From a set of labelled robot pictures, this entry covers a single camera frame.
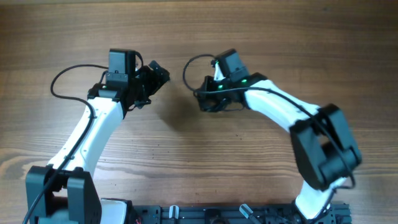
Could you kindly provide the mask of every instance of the black metal base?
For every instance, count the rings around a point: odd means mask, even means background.
[[[141,217],[142,224],[252,224],[239,211],[239,207],[181,207],[178,219],[169,218],[169,207],[134,206]],[[251,207],[254,216],[263,224],[294,224],[306,223],[292,204],[268,205]],[[217,210],[221,214],[221,222],[213,222],[206,211]],[[314,224],[349,224],[352,222],[351,212],[347,204],[331,204],[329,212]]]

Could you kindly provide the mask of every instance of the wood grain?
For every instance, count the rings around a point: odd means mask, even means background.
[[[236,48],[254,72],[298,98],[343,109],[363,153],[358,187],[338,192],[355,223],[398,219],[398,5],[393,1],[181,1],[0,7],[0,223],[27,210],[24,178],[46,165],[83,105],[53,98],[52,78],[107,65],[109,48],[140,51],[171,81],[129,113],[99,160],[100,197],[138,205],[290,202],[301,188],[289,135],[253,111],[201,113],[183,86],[192,56]],[[209,61],[192,64],[199,86]],[[62,77],[85,97],[101,70]]]

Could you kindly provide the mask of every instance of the wire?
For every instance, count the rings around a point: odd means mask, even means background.
[[[78,67],[95,67],[95,68],[103,68],[103,69],[108,69],[107,67],[101,66],[101,65],[90,65],[90,64],[84,64],[84,65],[74,65],[72,67],[66,68],[64,70],[62,70],[60,73],[58,73],[57,76],[55,76],[55,78],[52,80],[51,86],[50,86],[50,91],[51,94],[53,94],[53,96],[57,97],[57,98],[61,98],[61,99],[66,99],[66,100],[77,100],[79,102],[84,103],[88,109],[90,110],[90,118],[88,120],[87,126],[84,129],[83,133],[81,134],[81,136],[78,138],[78,140],[76,141],[75,145],[72,147],[72,149],[70,150],[69,154],[64,158],[63,162],[59,165],[59,167],[55,170],[55,172],[50,176],[49,180],[45,183],[43,190],[38,194],[38,196],[35,198],[35,200],[33,201],[32,205],[30,206],[30,208],[28,209],[24,221],[22,222],[23,224],[26,224],[29,221],[30,216],[32,215],[36,205],[38,204],[39,200],[41,199],[41,197],[47,193],[52,184],[54,183],[55,179],[57,178],[57,175],[61,172],[61,170],[65,167],[65,165],[68,163],[68,161],[71,159],[71,157],[74,155],[76,149],[78,148],[78,146],[80,145],[80,143],[82,142],[82,140],[85,138],[88,130],[91,127],[91,124],[94,121],[95,118],[95,112],[94,109],[92,107],[91,104],[89,104],[87,101],[77,98],[77,97],[71,97],[71,96],[62,96],[62,95],[58,95],[54,92],[54,84],[55,81],[57,81],[57,79],[59,78],[59,76],[61,76],[62,74],[64,74],[65,72],[73,69],[73,68],[78,68]]]
[[[129,108],[127,111],[133,111],[137,106],[134,105],[131,109]]]
[[[139,52],[136,52],[137,57],[139,58],[139,60],[141,61],[141,68],[144,66],[144,60],[142,59],[142,56]]]
[[[108,71],[104,71],[101,75],[101,79],[99,80],[98,83],[102,83],[102,81],[104,80],[105,75],[108,73]]]
[[[261,88],[261,87],[240,87],[240,88],[233,88],[233,89],[229,89],[229,90],[218,90],[218,91],[200,91],[200,90],[196,90],[194,88],[192,88],[188,83],[187,80],[185,78],[185,73],[187,71],[187,68],[189,66],[189,64],[191,62],[193,62],[194,60],[198,59],[198,58],[202,58],[202,57],[212,57],[215,58],[212,54],[202,54],[202,55],[197,55],[193,58],[191,58],[184,66],[183,68],[183,72],[182,72],[182,80],[185,84],[185,86],[191,90],[192,92],[194,92],[194,96],[195,94],[219,94],[219,93],[227,93],[227,92],[232,92],[232,91],[247,91],[247,90],[260,90],[260,91],[266,91],[268,93],[272,93],[275,94],[279,97],[281,97],[282,99],[288,101],[289,103],[291,103],[292,105],[294,105],[295,107],[297,107],[301,112],[305,113],[308,117],[310,117],[310,119],[314,122],[314,124],[320,129],[320,131],[330,140],[333,148],[335,149],[335,151],[337,152],[338,156],[340,157],[347,173],[348,176],[351,179],[351,186],[339,186],[339,187],[335,187],[332,189],[332,192],[330,194],[330,196],[328,197],[328,200],[326,201],[325,205],[323,206],[323,208],[321,209],[320,213],[313,219],[311,219],[312,223],[315,223],[317,220],[319,220],[321,217],[320,215],[323,215],[326,211],[327,211],[327,206],[329,205],[329,203],[331,202],[331,199],[333,198],[334,194],[336,194],[336,190],[337,189],[353,189],[356,186],[356,181],[353,175],[353,172],[351,170],[351,168],[349,168],[343,153],[341,152],[341,148],[337,145],[337,143],[333,140],[333,138],[331,137],[329,131],[326,130],[325,125],[323,123],[320,123],[315,117],[314,115],[312,115],[311,113],[309,113],[304,107],[302,107],[301,105],[297,104],[296,102],[294,102],[293,100],[291,100],[290,98],[288,98],[287,96],[276,92],[274,90],[271,90],[270,88]]]
[[[241,108],[236,108],[236,109],[223,109],[222,111],[224,112],[232,112],[232,111],[242,111],[244,110],[246,107],[242,105]]]

